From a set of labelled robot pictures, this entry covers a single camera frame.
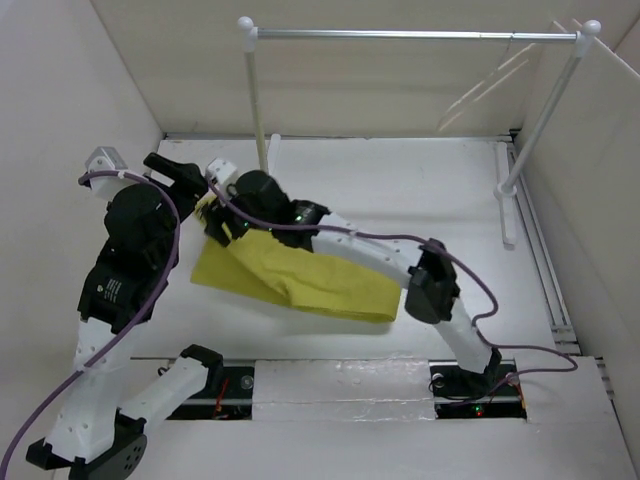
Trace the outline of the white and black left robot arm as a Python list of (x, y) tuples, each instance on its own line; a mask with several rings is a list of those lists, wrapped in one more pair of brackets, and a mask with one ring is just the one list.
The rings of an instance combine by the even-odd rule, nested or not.
[(112, 147), (96, 148), (79, 180), (105, 200), (108, 237), (78, 303), (73, 372), (54, 392), (64, 402), (51, 431), (26, 452), (28, 463), (67, 469), (72, 479), (129, 478), (155, 428), (189, 397), (222, 387), (221, 355), (191, 345), (141, 394), (121, 399), (136, 343), (178, 264), (181, 224), (208, 190), (195, 164), (156, 153), (143, 163), (171, 182), (135, 174)]

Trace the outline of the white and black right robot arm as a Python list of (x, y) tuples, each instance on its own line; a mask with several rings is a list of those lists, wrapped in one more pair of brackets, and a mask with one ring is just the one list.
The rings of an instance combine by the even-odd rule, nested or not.
[(202, 213), (210, 238), (224, 247), (263, 240), (281, 254), (279, 267), (319, 256), (381, 275), (405, 291), (406, 313), (451, 349), (468, 390), (483, 394), (497, 384), (501, 355), (468, 313), (457, 278), (462, 265), (442, 242), (361, 231), (324, 205), (290, 198), (261, 170), (239, 173), (220, 160), (206, 178), (214, 195)]

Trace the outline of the beige trouser hanger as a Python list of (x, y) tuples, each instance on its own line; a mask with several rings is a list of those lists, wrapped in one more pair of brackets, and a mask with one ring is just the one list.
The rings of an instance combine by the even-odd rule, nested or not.
[(504, 78), (511, 75), (523, 64), (527, 64), (530, 57), (533, 55), (532, 51), (536, 47), (536, 43), (531, 43), (511, 54), (512, 43), (509, 42), (499, 61), (490, 73), (449, 106), (438, 121), (436, 131), (438, 133), (443, 133), (449, 125), (464, 113), (469, 105), (478, 101), (483, 95), (499, 84)]

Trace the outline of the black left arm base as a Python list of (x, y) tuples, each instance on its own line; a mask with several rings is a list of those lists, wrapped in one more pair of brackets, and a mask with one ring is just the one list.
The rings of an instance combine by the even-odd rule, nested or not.
[(217, 390), (205, 389), (183, 402), (169, 420), (244, 421), (252, 419), (254, 364), (224, 367)]

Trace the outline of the yellow trousers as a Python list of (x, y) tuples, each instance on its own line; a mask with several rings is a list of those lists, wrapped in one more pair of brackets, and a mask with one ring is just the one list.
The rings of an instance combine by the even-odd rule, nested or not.
[(249, 230), (224, 247), (208, 237), (191, 282), (333, 318), (386, 324), (396, 319), (401, 288), (341, 258), (289, 248)]

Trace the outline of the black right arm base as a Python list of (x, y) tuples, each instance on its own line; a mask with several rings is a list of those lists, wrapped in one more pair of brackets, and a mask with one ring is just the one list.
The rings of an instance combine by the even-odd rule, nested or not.
[(483, 385), (455, 362), (429, 364), (429, 391), (433, 395), (437, 420), (527, 419), (521, 389), (511, 383), (496, 385), (516, 371), (513, 361), (502, 362), (496, 379)]

